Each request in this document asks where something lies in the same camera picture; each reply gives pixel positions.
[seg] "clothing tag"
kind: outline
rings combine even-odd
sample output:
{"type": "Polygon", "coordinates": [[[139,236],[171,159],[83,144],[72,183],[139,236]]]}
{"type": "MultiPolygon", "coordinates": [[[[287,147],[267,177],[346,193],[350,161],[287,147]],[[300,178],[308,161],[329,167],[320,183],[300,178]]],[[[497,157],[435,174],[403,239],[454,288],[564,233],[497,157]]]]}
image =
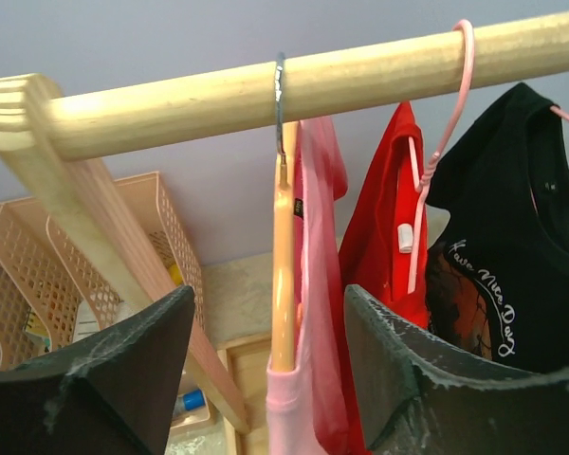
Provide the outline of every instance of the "clothing tag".
{"type": "Polygon", "coordinates": [[[295,206],[293,207],[293,214],[303,219],[303,200],[295,199],[295,206]]]}
{"type": "Polygon", "coordinates": [[[411,253],[413,249],[413,228],[408,223],[398,225],[398,251],[411,253]]]}

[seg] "pink shirt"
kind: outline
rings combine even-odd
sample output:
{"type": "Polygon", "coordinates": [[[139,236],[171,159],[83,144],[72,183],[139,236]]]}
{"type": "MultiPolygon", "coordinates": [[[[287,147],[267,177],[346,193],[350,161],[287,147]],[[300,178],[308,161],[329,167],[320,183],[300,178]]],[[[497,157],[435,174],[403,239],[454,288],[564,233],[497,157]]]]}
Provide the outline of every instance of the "pink shirt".
{"type": "Polygon", "coordinates": [[[297,147],[295,191],[303,200],[303,220],[296,216],[302,239],[295,249],[296,296],[303,322],[295,370],[267,368],[269,453],[343,455],[348,422],[331,307],[342,306],[334,201],[347,191],[347,177],[330,118],[302,121],[297,147]]]}

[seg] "metal hanger hook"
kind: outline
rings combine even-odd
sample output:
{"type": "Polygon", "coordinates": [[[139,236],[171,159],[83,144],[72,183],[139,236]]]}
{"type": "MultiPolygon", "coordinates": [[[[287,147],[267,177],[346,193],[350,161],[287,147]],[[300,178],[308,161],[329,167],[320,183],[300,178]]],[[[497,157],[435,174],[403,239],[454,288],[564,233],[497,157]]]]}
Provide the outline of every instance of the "metal hanger hook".
{"type": "Polygon", "coordinates": [[[276,94],[276,152],[282,157],[283,163],[286,160],[285,148],[283,146],[283,79],[285,72],[285,54],[279,52],[276,56],[276,72],[274,73],[274,90],[276,94]]]}

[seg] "wooden rack frame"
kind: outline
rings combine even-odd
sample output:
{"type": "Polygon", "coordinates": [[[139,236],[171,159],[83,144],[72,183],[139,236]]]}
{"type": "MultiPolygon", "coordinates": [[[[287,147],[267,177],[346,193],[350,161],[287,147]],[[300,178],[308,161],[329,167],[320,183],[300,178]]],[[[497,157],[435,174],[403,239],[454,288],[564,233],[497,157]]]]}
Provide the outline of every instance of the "wooden rack frame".
{"type": "MultiPolygon", "coordinates": [[[[475,37],[473,87],[569,71],[569,12],[476,28],[475,37]]],[[[290,59],[284,121],[456,91],[463,60],[459,32],[290,59]]],[[[174,285],[101,156],[273,124],[273,73],[274,63],[254,64],[73,97],[41,75],[0,79],[0,157],[140,309],[174,285]]],[[[197,325],[186,370],[248,431],[242,395],[197,325]]]]}

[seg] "black t-shirt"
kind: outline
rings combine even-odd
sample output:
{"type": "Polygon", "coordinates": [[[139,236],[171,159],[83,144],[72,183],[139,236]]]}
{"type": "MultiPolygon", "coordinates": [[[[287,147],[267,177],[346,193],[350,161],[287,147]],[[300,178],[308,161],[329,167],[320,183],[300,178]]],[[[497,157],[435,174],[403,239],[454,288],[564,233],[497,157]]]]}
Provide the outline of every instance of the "black t-shirt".
{"type": "Polygon", "coordinates": [[[552,105],[508,90],[443,157],[427,200],[450,212],[429,250],[431,329],[540,373],[569,366],[569,168],[552,105]]]}

